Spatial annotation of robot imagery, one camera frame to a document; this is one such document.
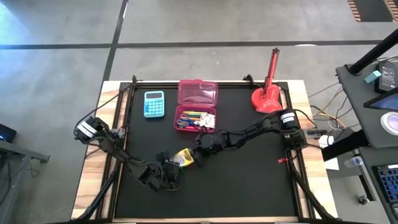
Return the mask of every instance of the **computer monitor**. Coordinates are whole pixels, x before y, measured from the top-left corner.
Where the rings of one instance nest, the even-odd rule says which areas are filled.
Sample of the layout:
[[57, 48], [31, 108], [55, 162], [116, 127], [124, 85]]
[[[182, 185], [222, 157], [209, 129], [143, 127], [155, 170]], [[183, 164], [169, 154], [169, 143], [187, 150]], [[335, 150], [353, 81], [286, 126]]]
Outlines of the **computer monitor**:
[[365, 102], [363, 106], [365, 108], [398, 111], [398, 88]]
[[0, 141], [12, 142], [16, 134], [15, 130], [0, 124]]

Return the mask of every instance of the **calculator display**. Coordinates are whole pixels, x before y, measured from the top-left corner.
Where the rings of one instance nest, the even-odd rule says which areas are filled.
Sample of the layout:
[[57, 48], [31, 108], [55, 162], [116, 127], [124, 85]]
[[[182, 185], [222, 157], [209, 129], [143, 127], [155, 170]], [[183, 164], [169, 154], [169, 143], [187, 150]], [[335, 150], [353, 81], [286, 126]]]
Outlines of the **calculator display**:
[[162, 97], [161, 93], [149, 93], [149, 94], [147, 94], [147, 99], [161, 98], [161, 97]]

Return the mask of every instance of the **red desk lamp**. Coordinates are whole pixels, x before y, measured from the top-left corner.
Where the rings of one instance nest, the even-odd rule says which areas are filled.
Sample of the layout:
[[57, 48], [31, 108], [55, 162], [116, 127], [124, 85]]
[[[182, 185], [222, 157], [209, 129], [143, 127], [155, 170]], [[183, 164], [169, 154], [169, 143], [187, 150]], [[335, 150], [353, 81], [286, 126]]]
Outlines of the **red desk lamp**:
[[279, 86], [272, 84], [276, 63], [278, 61], [278, 55], [278, 48], [272, 49], [271, 62], [269, 64], [268, 76], [264, 82], [264, 88], [258, 88], [251, 95], [251, 104], [257, 112], [271, 113], [282, 109], [282, 106], [278, 102]]

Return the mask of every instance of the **scissors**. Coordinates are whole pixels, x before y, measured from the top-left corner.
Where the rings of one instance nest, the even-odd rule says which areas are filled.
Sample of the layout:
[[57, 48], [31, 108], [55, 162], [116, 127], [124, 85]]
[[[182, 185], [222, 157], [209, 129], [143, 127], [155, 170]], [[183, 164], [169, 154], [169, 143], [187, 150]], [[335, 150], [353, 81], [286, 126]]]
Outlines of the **scissors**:
[[187, 114], [182, 113], [180, 115], [180, 119], [177, 120], [177, 124], [181, 127], [187, 127], [187, 126], [195, 126], [197, 122], [190, 119]]

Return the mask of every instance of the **yellow package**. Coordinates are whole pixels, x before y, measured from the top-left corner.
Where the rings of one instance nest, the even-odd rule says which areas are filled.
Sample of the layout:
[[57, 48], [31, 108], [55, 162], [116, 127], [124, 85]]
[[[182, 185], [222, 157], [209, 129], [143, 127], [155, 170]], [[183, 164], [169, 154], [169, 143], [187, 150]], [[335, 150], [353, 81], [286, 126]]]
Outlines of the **yellow package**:
[[191, 152], [189, 148], [182, 149], [172, 158], [173, 162], [177, 162], [180, 164], [180, 167], [186, 167], [187, 165], [193, 163], [193, 157], [191, 156]]

